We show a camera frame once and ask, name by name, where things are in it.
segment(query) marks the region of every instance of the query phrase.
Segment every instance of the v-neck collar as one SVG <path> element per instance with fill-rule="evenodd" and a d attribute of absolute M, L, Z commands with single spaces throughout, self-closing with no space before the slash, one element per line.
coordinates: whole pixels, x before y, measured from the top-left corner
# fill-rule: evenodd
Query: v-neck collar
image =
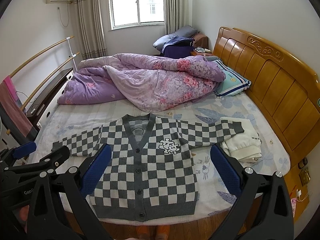
<path fill-rule="evenodd" d="M 132 132 L 129 121 L 143 120 L 143 119 L 149 119 L 149 121 L 148 121 L 147 128 L 143 133 L 142 139 L 138 143 L 133 132 Z M 124 129 L 125 129 L 125 132 L 127 133 L 129 143 L 131 144 L 132 149 L 133 150 L 137 150 L 137 149 L 140 150 L 140 149 L 143 149 L 143 147 L 149 141 L 149 137 L 151 136 L 153 127 L 156 123 L 156 116 L 152 113 L 144 115 L 144 116 L 131 116 L 131 115 L 126 114 L 124 117 L 122 117 L 122 123 L 124 125 Z"/>

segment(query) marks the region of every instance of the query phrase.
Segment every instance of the window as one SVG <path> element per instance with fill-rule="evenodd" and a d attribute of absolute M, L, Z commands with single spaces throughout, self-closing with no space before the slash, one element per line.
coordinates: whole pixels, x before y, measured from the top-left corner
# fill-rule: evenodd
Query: window
<path fill-rule="evenodd" d="M 110 0 L 112 29 L 164 24 L 164 0 Z"/>

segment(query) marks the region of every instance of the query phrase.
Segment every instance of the bed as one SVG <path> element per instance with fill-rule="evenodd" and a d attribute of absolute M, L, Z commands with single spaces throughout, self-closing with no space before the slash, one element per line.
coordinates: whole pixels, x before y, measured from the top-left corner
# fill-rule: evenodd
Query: bed
<path fill-rule="evenodd" d="M 215 122 L 223 116 L 250 119 L 262 140 L 262 159 L 257 163 L 242 163 L 243 166 L 251 166 L 261 174 L 281 171 L 285 175 L 290 166 L 295 166 L 319 142 L 320 86 L 315 72 L 279 46 L 239 29 L 220 28 L 213 54 L 252 81 L 250 89 L 227 98 L 210 94 L 156 115 L 195 122 Z M 87 106 L 58 106 L 55 102 L 54 99 L 51 103 L 48 118 L 44 117 L 46 124 L 42 122 L 36 138 L 37 151 L 29 157 L 30 163 L 48 154 L 52 142 L 62 137 L 117 120 L 125 114 L 146 114 L 126 99 Z M 195 214 L 150 220 L 145 225 L 184 223 L 230 209 L 236 199 L 228 193 L 208 153 L 208 147 L 192 152 L 199 186 Z M 70 157 L 57 172 L 79 166 L 83 160 L 83 157 Z M 61 197 L 65 210 L 71 211 L 66 197 L 63 194 Z M 141 224 L 127 220 L 100 220 Z"/>

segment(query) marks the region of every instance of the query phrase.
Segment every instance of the headboard panel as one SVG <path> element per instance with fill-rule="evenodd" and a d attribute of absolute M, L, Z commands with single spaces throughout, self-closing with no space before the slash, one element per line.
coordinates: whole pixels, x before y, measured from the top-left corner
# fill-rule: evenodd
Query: headboard panel
<path fill-rule="evenodd" d="M 278 45 L 239 29 L 221 27 L 213 54 L 249 79 L 257 105 L 296 165 L 320 141 L 317 74 Z"/>

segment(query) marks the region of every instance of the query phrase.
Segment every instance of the blue gripper pad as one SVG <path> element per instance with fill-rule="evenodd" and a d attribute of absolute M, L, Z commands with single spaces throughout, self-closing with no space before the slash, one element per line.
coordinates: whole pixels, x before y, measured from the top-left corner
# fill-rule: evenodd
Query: blue gripper pad
<path fill-rule="evenodd" d="M 80 193 L 83 198 L 91 194 L 96 188 L 101 176 L 111 160 L 111 154 L 111 147 L 110 145 L 106 144 L 98 156 L 90 164 L 90 167 L 82 177 Z"/>
<path fill-rule="evenodd" d="M 240 178 L 218 146 L 211 147 L 210 157 L 229 193 L 239 198 L 241 195 Z"/>
<path fill-rule="evenodd" d="M 23 158 L 24 156 L 27 156 L 30 153 L 33 153 L 35 150 L 37 149 L 37 145 L 35 142 L 28 142 L 24 145 L 21 145 L 19 147 L 17 147 L 12 156 L 16 159 L 16 160 L 20 160 L 21 158 Z"/>

